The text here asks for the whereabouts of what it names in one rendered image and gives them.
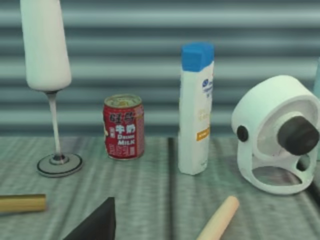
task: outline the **corrugated metal wall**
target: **corrugated metal wall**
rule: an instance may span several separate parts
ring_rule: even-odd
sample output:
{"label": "corrugated metal wall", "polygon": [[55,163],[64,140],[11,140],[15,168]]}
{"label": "corrugated metal wall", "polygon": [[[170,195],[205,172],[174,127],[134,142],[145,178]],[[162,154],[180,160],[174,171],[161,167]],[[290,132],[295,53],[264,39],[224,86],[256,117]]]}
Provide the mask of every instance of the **corrugated metal wall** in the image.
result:
{"label": "corrugated metal wall", "polygon": [[[61,134],[102,135],[104,98],[133,93],[147,134],[176,135],[180,47],[215,44],[212,134],[228,134],[239,99],[268,77],[313,86],[317,0],[61,0],[73,82],[58,94]],[[18,0],[0,1],[0,134],[51,135],[44,94],[27,87]]]}

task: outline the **gray tabletop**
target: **gray tabletop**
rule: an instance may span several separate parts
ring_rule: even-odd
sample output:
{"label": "gray tabletop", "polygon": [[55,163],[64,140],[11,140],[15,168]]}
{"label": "gray tabletop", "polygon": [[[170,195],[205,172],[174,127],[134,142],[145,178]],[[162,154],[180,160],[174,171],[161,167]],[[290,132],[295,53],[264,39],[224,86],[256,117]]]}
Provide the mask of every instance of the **gray tabletop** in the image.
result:
{"label": "gray tabletop", "polygon": [[[36,164],[53,144],[50,137],[0,137],[0,194],[43,193],[48,204],[45,212],[0,215],[1,240],[61,240],[108,197],[115,197],[117,240],[194,240],[229,195],[240,207],[222,240],[319,239],[319,213],[309,195],[274,196],[251,186],[238,172],[234,138],[211,142],[208,168],[197,176],[179,173],[177,143],[166,138],[147,137],[142,158],[115,161],[102,137],[68,137],[61,145],[83,157],[83,169],[45,178]],[[258,174],[280,184],[295,181],[267,173]]]}

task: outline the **red can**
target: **red can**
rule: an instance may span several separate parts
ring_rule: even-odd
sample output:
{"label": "red can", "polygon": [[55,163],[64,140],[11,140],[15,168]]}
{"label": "red can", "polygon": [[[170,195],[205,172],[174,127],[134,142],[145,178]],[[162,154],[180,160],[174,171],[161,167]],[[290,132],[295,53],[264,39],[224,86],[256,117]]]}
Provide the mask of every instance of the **red can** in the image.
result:
{"label": "red can", "polygon": [[104,100],[104,143],[109,157],[131,160],[145,151],[144,107],[140,97],[118,94]]}

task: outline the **light blue object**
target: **light blue object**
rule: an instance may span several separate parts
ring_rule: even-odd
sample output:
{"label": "light blue object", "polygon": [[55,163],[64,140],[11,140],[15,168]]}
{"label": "light blue object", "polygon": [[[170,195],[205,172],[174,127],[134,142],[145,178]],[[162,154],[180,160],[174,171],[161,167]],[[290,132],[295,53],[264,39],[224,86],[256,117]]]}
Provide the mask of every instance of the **light blue object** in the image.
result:
{"label": "light blue object", "polygon": [[314,86],[313,86],[313,94],[320,99],[320,58],[318,59],[318,64],[316,68]]}
{"label": "light blue object", "polygon": [[214,46],[205,42],[194,42],[182,46],[183,71],[200,72],[214,60]]}

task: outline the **wooden stick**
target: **wooden stick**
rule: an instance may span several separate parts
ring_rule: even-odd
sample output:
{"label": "wooden stick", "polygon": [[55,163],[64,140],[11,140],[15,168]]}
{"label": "wooden stick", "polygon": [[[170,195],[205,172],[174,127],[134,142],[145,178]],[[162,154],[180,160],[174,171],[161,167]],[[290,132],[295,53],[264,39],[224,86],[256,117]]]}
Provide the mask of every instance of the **wooden stick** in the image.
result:
{"label": "wooden stick", "polygon": [[196,240],[219,240],[239,207],[239,201],[229,196],[210,218]]}
{"label": "wooden stick", "polygon": [[45,194],[0,196],[0,213],[40,212],[45,210]]}

